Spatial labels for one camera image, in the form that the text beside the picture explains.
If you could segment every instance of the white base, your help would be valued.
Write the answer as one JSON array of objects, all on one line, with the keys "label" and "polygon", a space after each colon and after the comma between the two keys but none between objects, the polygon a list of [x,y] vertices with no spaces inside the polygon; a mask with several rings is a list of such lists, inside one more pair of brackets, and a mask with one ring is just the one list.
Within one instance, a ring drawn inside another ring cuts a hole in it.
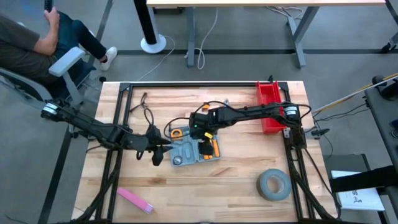
[{"label": "white base", "polygon": [[141,40],[141,48],[148,54],[156,54],[166,47],[166,38],[159,34],[159,42],[156,44],[148,44],[145,38]]}]

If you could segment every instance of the pink eraser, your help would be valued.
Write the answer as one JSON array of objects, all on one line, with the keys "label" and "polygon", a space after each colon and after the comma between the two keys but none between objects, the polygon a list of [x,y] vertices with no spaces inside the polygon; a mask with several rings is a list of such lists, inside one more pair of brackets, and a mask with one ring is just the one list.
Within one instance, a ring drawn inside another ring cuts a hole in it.
[{"label": "pink eraser", "polygon": [[118,194],[127,199],[129,202],[134,204],[135,206],[141,208],[146,214],[150,214],[154,207],[148,202],[144,201],[140,197],[135,194],[130,193],[128,190],[123,188],[118,188]]}]

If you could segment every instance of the gray tape roll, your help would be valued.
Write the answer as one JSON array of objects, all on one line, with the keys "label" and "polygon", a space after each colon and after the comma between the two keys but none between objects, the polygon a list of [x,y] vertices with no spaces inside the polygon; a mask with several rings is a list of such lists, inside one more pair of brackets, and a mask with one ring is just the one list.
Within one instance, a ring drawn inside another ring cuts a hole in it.
[{"label": "gray tape roll", "polygon": [[[268,179],[274,178],[278,183],[278,191],[272,191],[267,184]],[[292,183],[289,177],[279,169],[264,171],[257,179],[257,191],[261,197],[270,201],[279,201],[287,198],[292,191]]]}]

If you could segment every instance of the red plastic container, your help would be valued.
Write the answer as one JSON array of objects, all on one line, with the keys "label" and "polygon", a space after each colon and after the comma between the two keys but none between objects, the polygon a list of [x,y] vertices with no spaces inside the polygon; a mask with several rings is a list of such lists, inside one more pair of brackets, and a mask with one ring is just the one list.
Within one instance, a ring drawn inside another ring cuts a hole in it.
[{"label": "red plastic container", "polygon": [[[259,105],[267,105],[269,103],[280,103],[279,85],[278,82],[271,84],[260,84],[257,82],[257,102]],[[283,114],[283,109],[280,108],[280,114]],[[261,119],[262,131],[264,134],[275,134],[285,128],[284,125],[278,123],[278,121],[272,118]]]}]

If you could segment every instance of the gray shirt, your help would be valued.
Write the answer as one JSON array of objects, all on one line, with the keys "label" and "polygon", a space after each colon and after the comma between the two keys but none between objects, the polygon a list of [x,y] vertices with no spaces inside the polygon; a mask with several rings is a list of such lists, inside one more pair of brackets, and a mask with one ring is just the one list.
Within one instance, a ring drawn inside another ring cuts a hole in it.
[{"label": "gray shirt", "polygon": [[55,57],[33,52],[39,38],[36,32],[0,13],[0,67],[44,85],[56,80],[49,74]]}]

